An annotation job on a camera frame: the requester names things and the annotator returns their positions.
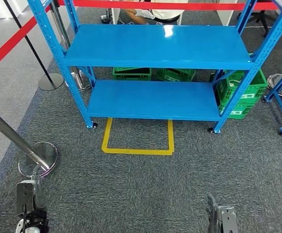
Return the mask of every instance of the shelf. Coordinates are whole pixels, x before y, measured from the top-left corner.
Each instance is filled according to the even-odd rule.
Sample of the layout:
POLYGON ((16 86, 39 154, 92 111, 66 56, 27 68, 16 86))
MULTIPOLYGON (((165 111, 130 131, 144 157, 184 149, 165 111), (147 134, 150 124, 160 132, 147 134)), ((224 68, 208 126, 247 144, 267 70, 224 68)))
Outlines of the shelf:
POLYGON ((234 26, 81 25, 67 66, 248 70, 253 64, 234 26))
POLYGON ((210 83, 97 80, 91 117, 218 121, 210 83))

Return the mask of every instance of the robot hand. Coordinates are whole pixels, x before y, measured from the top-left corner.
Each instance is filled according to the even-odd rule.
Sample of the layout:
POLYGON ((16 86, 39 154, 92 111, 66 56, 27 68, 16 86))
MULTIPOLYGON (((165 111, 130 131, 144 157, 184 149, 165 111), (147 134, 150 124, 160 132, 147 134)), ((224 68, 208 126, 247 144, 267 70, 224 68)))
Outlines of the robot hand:
POLYGON ((30 180, 17 185, 17 215, 22 218, 16 233, 48 233, 46 196, 44 194, 39 170, 34 168, 30 180))
POLYGON ((208 233, 238 233, 236 213, 234 206, 218 206, 212 195, 208 194, 209 225, 208 233))

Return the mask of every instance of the white shirt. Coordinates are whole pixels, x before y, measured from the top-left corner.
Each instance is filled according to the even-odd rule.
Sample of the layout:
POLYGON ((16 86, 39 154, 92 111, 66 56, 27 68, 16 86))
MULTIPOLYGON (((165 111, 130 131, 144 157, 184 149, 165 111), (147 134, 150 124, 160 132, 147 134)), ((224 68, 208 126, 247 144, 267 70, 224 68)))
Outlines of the white shirt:
MULTIPOLYGON (((159 3, 188 3, 188 0, 151 0, 151 2, 159 2, 159 3)), ((160 19, 170 19, 175 18, 184 10, 152 10, 153 16, 160 19)))

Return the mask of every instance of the person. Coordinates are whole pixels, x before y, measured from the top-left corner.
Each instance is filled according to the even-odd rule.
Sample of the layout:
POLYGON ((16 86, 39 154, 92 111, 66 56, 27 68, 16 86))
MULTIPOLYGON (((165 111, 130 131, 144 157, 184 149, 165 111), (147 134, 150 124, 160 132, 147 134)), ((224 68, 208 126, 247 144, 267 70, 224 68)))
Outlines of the person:
MULTIPOLYGON (((127 1, 141 1, 141 0, 127 0, 127 1)), ((187 3, 188 0, 145 0, 150 2, 160 3, 187 3)), ((149 19, 171 19, 175 18, 184 10, 144 10, 144 9, 125 9, 128 16, 138 24, 148 24, 147 18, 149 19)))

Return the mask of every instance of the stanchion post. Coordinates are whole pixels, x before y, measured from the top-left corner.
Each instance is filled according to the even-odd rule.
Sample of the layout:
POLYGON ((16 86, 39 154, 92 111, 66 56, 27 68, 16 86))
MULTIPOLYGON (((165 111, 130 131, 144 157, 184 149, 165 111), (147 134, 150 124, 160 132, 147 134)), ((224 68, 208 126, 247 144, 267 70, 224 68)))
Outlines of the stanchion post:
MULTIPOLYGON (((65 30, 64 22, 62 21, 61 16, 60 15, 58 2, 53 0, 50 3, 51 15, 54 21, 55 26, 57 27, 60 37, 62 40, 62 43, 66 50, 68 50, 70 46, 70 40, 65 30)), ((82 75, 81 72, 77 67, 71 67, 72 76, 74 81, 76 83, 79 91, 85 91, 91 87, 89 79, 84 75, 82 75)))
MULTIPOLYGON (((7 0, 4 0, 4 3, 6 5, 8 11, 11 14, 14 20, 17 23, 17 25, 19 28, 22 28, 22 25, 19 22, 19 20, 12 10, 10 4, 7 0)), ((45 76, 39 81, 39 87, 40 89, 45 90, 45 91, 51 91, 51 90, 57 89, 64 83, 64 78, 61 74, 58 74, 58 73, 48 74, 48 71, 45 68, 44 64, 41 61, 41 59, 39 57, 37 52, 33 46, 31 41, 29 39, 29 37, 26 35, 24 38, 28 43, 28 45, 31 48, 31 50, 33 52, 35 57, 37 59, 37 61, 39 63, 39 65, 42 67, 42 69, 45 73, 45 76)))
MULTIPOLYGON (((24 139, 23 139, 19 134, 17 134, 10 125, 7 124, 2 117, 0 117, 0 131, 3 133, 5 136, 14 142, 15 145, 17 145, 20 150, 22 150, 24 153, 25 160, 27 158, 30 159, 29 165, 24 165, 25 170, 30 169, 30 167, 32 165, 36 166, 36 164, 39 164, 41 168, 43 170, 41 173, 41 176, 42 177, 42 176, 45 176, 48 174, 52 169, 54 169, 58 161, 58 152, 56 148, 54 148, 55 149, 54 154, 53 153, 54 150, 51 151, 51 155, 48 153, 41 154, 40 146, 42 144, 44 144, 43 147, 45 147, 45 142, 34 144, 34 145, 38 145, 36 147, 34 147, 34 145, 31 146, 28 144, 27 142, 26 142, 24 139)), ((52 144, 51 145, 50 144, 51 143, 46 143, 46 147, 48 147, 48 150, 49 148, 51 148, 54 146, 52 144)), ((27 176, 27 177, 30 177, 30 175, 32 175, 32 172, 30 171, 24 171, 24 169, 21 169, 20 171, 21 174, 27 176)))

